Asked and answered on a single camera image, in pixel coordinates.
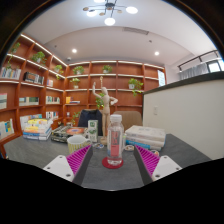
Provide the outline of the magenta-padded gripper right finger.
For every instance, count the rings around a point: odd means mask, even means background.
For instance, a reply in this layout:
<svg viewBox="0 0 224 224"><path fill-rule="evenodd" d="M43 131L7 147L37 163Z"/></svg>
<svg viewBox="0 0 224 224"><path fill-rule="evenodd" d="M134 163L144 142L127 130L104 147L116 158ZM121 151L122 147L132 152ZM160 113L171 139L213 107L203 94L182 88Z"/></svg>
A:
<svg viewBox="0 0 224 224"><path fill-rule="evenodd" d="M134 156L145 185L181 170L181 167L167 155L159 157L137 145L134 146Z"/></svg>

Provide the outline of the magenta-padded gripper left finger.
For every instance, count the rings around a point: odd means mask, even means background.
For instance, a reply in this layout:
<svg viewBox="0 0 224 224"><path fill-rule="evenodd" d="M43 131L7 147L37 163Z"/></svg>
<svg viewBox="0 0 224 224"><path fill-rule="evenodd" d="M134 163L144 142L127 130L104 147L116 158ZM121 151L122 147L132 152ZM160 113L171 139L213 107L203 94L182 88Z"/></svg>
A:
<svg viewBox="0 0 224 224"><path fill-rule="evenodd" d="M57 156L44 167L44 170L81 185L92 155L93 148L91 145L88 145L68 156Z"/></svg>

